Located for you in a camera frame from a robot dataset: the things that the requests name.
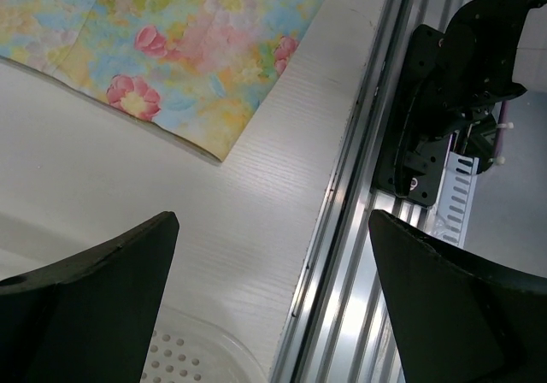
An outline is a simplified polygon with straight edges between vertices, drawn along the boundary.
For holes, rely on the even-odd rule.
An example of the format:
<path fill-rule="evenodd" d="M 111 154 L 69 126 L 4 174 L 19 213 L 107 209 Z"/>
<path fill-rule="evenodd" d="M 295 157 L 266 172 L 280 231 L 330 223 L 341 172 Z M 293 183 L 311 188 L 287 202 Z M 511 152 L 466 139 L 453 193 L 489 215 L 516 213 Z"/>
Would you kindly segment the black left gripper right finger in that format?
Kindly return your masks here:
<path fill-rule="evenodd" d="M 544 382 L 546 280 L 384 210 L 368 222 L 407 382 Z"/>

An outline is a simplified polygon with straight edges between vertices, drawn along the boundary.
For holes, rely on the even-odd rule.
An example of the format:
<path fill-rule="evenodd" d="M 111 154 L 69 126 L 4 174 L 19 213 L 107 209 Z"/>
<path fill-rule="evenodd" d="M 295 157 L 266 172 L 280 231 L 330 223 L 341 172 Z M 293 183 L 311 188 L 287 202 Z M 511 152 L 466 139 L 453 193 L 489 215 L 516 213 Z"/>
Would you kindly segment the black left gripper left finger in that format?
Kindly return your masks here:
<path fill-rule="evenodd" d="M 179 233 L 162 212 L 1 282 L 3 382 L 138 382 Z"/>

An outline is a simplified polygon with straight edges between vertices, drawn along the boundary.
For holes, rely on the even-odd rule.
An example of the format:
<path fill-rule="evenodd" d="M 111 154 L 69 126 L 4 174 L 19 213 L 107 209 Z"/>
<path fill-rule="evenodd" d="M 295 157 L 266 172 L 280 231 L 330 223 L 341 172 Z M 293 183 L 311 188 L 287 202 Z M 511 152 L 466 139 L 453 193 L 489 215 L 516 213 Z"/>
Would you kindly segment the floral pastel skirt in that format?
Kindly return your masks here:
<path fill-rule="evenodd" d="M 325 0 L 1 0 L 1 56 L 224 160 Z"/>

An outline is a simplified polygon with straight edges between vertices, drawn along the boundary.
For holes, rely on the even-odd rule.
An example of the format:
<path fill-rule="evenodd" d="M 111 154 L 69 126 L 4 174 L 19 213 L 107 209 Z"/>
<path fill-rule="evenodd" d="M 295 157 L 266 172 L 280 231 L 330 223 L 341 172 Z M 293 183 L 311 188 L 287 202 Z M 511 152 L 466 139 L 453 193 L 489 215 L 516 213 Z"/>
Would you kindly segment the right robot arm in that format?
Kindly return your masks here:
<path fill-rule="evenodd" d="M 526 87 L 513 80 L 526 18 L 546 0 L 473 0 L 460 7 L 445 32 L 415 29 L 401 77 L 403 137 L 408 146 L 435 141 L 486 118 L 499 102 Z"/>

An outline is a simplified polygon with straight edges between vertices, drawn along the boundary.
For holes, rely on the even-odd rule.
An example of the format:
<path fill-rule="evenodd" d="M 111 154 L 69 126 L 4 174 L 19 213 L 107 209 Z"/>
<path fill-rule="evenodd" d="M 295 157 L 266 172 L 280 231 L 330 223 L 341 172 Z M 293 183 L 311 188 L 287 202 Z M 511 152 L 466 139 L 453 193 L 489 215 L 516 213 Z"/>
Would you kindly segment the white perforated plastic basket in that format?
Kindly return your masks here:
<path fill-rule="evenodd" d="M 251 352 L 225 329 L 163 305 L 142 382 L 266 382 Z"/>

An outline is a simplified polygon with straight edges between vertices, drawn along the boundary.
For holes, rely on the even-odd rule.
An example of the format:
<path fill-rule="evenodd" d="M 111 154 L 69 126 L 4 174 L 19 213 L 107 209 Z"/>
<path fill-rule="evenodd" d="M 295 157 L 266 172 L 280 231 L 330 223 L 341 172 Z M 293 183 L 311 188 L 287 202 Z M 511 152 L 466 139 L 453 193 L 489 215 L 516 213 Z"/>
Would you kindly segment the aluminium rail frame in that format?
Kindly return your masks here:
<path fill-rule="evenodd" d="M 461 4 L 385 0 L 271 381 L 403 381 L 368 218 L 384 209 L 424 227 L 428 212 L 377 190 L 373 174 L 412 31 L 422 23 L 444 29 Z"/>

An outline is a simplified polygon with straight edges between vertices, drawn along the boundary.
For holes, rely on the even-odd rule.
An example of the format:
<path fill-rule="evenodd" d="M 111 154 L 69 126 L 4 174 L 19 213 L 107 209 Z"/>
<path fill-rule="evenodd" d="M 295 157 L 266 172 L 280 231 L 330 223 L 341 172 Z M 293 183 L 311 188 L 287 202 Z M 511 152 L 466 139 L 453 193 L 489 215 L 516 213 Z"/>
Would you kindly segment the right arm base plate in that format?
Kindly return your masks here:
<path fill-rule="evenodd" d="M 376 188 L 425 208 L 437 200 L 450 139 L 425 138 L 411 124 L 410 110 L 434 67 L 443 36 L 424 24 L 413 31 L 373 175 Z"/>

